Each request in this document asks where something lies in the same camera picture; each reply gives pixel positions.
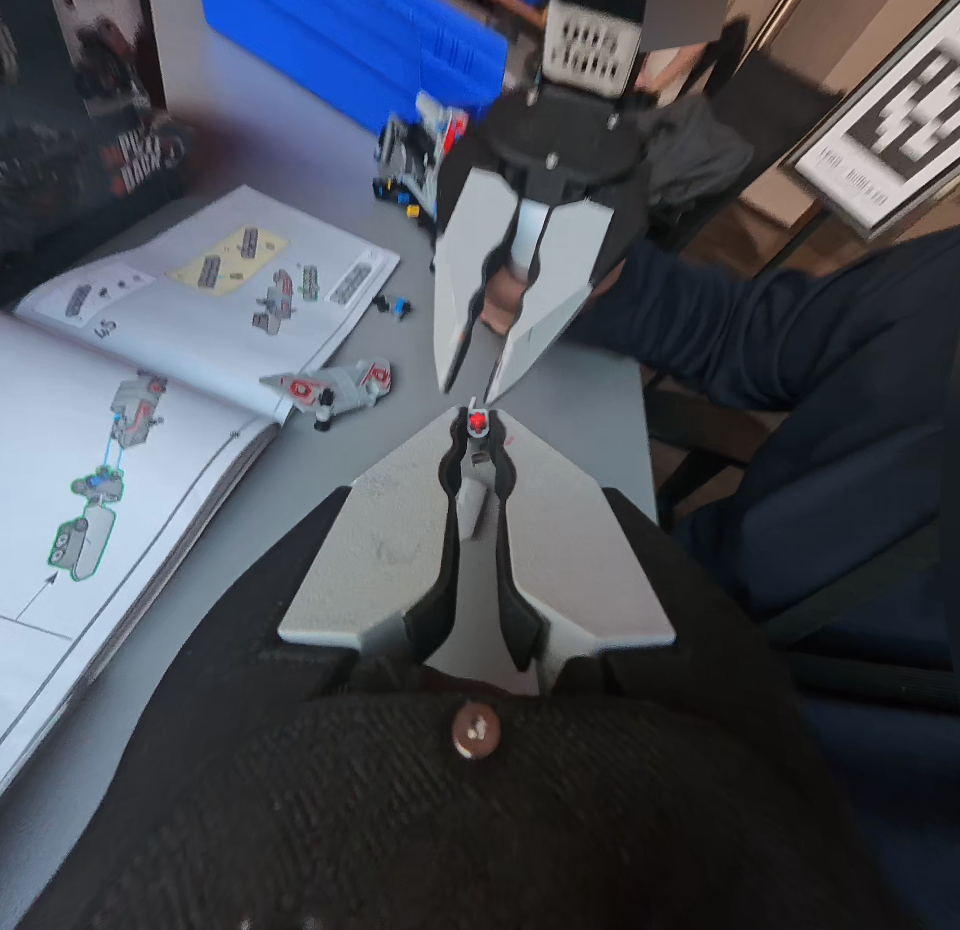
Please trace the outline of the black lego set box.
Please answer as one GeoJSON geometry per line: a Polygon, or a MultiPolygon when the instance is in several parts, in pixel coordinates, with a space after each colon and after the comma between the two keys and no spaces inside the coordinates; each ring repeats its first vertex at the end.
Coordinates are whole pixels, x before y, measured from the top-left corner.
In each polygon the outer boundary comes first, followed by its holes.
{"type": "Polygon", "coordinates": [[[151,0],[1,0],[1,303],[184,193],[151,0]]]}

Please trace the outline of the dark grey cloth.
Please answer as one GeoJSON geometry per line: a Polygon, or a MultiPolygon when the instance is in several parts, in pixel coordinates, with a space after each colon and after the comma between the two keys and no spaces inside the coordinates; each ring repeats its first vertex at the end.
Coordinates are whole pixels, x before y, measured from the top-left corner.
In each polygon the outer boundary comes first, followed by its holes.
{"type": "Polygon", "coordinates": [[[726,191],[749,168],[755,147],[718,120],[702,95],[689,95],[638,118],[649,166],[649,207],[666,217],[726,191]]]}

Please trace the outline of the grey lego panel red pin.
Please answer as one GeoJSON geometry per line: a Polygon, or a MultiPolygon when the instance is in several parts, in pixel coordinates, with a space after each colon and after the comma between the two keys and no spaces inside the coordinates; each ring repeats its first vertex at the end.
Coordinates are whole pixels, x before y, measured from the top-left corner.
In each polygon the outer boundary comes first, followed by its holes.
{"type": "Polygon", "coordinates": [[[472,398],[466,409],[465,452],[461,463],[461,484],[455,498],[459,540],[473,540],[482,523],[492,486],[490,457],[491,414],[472,398]]]}

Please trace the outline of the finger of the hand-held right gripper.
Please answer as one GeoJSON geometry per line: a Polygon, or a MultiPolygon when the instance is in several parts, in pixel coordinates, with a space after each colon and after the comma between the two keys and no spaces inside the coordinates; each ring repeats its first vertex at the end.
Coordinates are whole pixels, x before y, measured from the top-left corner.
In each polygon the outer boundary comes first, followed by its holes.
{"type": "Polygon", "coordinates": [[[486,285],[516,235],[520,196],[493,171],[471,169],[434,254],[434,357],[451,391],[483,309],[486,285]]]}
{"type": "Polygon", "coordinates": [[[594,264],[614,211],[582,200],[549,207],[523,199],[507,265],[526,291],[486,387],[495,403],[570,325],[594,290],[594,264]]]}

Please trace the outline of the blue plastic bin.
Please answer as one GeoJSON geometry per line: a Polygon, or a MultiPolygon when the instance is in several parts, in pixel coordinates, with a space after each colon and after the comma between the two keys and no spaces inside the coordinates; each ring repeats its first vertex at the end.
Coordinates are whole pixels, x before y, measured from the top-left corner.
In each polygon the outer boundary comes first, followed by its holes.
{"type": "Polygon", "coordinates": [[[369,132],[425,91],[481,112],[501,93],[504,36],[442,0],[201,0],[207,23],[369,132]]]}

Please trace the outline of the person's legs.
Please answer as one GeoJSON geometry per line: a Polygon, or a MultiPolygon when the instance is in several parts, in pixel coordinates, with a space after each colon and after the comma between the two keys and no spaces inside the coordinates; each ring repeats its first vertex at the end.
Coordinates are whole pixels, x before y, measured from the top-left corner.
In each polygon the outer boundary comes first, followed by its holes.
{"type": "Polygon", "coordinates": [[[673,539],[756,619],[786,611],[937,516],[945,387],[822,387],[731,496],[673,539]]]}

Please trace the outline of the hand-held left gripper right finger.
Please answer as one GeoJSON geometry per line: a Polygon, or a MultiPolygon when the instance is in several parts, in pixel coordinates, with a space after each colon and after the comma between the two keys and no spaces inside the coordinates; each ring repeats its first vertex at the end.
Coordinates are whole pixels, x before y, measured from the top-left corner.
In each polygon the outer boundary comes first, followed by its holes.
{"type": "Polygon", "coordinates": [[[672,646],[676,630],[597,481],[511,415],[489,414],[501,635],[514,667],[672,646]]]}

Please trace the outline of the grey lego assembly red stickers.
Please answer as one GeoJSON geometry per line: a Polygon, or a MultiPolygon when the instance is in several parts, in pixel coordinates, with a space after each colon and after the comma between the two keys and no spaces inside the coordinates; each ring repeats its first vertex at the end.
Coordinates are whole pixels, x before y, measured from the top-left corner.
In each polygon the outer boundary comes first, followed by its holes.
{"type": "Polygon", "coordinates": [[[392,365],[386,359],[364,359],[315,372],[266,375],[258,382],[289,400],[294,409],[312,416],[316,431],[328,432],[334,419],[371,409],[390,394],[392,365]]]}

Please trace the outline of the lego instruction booklet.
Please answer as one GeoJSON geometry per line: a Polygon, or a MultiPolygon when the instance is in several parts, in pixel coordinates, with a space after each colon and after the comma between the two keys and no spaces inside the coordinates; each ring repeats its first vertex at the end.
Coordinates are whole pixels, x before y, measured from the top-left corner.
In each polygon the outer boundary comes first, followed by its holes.
{"type": "Polygon", "coordinates": [[[244,185],[2,314],[2,790],[400,261],[244,185]]]}

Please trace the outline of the lego vehicle model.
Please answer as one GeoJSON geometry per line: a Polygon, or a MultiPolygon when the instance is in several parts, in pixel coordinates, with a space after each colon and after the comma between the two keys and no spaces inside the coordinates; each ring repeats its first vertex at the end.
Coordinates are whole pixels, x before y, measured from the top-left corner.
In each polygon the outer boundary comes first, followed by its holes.
{"type": "Polygon", "coordinates": [[[471,114],[441,104],[424,90],[415,100],[414,120],[392,113],[379,134],[371,189],[378,201],[397,205],[409,219],[434,229],[439,170],[467,130],[471,114]]]}

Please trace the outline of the framed black white marker board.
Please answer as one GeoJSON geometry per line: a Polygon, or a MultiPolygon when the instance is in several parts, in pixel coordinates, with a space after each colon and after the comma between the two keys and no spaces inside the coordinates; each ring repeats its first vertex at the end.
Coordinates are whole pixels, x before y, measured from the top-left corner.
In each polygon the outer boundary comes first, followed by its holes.
{"type": "Polygon", "coordinates": [[[784,158],[784,172],[871,241],[959,172],[959,0],[943,0],[784,158]]]}

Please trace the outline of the person's right forearm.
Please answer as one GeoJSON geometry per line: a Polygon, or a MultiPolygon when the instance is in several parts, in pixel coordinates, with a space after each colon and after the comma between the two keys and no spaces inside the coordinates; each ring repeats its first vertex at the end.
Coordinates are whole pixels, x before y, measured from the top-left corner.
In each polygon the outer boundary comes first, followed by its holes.
{"type": "Polygon", "coordinates": [[[574,323],[579,343],[631,357],[726,407],[788,410],[833,375],[879,388],[922,378],[958,330],[958,228],[826,276],[743,278],[639,241],[574,323]]]}

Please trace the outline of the person's right hand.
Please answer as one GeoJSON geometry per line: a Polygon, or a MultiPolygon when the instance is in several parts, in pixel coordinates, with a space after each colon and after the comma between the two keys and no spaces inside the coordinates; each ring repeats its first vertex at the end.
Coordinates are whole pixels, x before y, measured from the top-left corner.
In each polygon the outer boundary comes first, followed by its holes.
{"type": "Polygon", "coordinates": [[[526,280],[521,279],[510,266],[501,267],[486,283],[480,321],[497,336],[506,336],[520,309],[526,288],[526,280]]]}

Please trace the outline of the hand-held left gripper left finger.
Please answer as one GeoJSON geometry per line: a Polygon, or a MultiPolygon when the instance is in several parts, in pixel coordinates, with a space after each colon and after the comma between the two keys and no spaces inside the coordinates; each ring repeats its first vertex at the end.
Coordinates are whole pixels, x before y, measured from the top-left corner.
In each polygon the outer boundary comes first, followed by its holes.
{"type": "Polygon", "coordinates": [[[353,482],[278,626],[284,642],[414,663],[446,642],[466,416],[448,409],[353,482]]]}

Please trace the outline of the black office chair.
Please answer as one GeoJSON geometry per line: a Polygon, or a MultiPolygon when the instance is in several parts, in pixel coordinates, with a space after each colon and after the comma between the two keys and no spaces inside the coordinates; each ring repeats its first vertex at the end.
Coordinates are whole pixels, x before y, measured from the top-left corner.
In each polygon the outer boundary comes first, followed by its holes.
{"type": "MultiPolygon", "coordinates": [[[[672,532],[677,508],[724,470],[745,471],[780,424],[773,415],[725,409],[677,383],[666,386],[667,378],[666,373],[654,372],[641,384],[650,438],[685,454],[655,492],[658,524],[672,532]]],[[[950,667],[919,667],[892,656],[871,660],[810,652],[811,640],[844,617],[910,577],[937,568],[941,542],[940,519],[935,516],[870,561],[762,622],[771,647],[784,659],[798,688],[879,706],[958,712],[955,650],[950,667]]]]}

